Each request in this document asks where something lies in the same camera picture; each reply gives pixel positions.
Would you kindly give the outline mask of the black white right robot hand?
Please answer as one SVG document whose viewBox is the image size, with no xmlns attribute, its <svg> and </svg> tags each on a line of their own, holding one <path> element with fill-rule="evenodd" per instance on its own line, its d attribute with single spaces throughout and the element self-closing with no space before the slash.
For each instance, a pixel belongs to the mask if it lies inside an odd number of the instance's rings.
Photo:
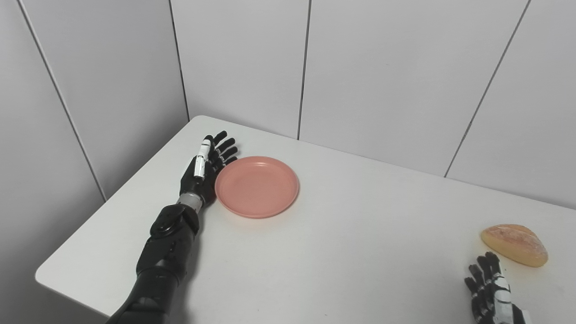
<svg viewBox="0 0 576 324">
<path fill-rule="evenodd" d="M 493 252 L 477 257 L 464 280 L 471 294 L 471 312 L 477 324 L 531 324 L 529 312 L 512 303 L 512 291 L 500 259 Z"/>
</svg>

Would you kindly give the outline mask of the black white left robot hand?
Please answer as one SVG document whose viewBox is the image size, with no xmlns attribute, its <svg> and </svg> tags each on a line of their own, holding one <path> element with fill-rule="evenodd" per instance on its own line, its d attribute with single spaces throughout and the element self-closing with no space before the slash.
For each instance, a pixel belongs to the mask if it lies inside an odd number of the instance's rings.
<svg viewBox="0 0 576 324">
<path fill-rule="evenodd" d="M 216 198 L 215 183 L 222 170 L 236 161 L 239 149 L 236 140 L 226 131 L 215 136 L 206 135 L 199 152 L 190 162 L 180 180 L 178 203 L 196 212 L 210 205 Z"/>
</svg>

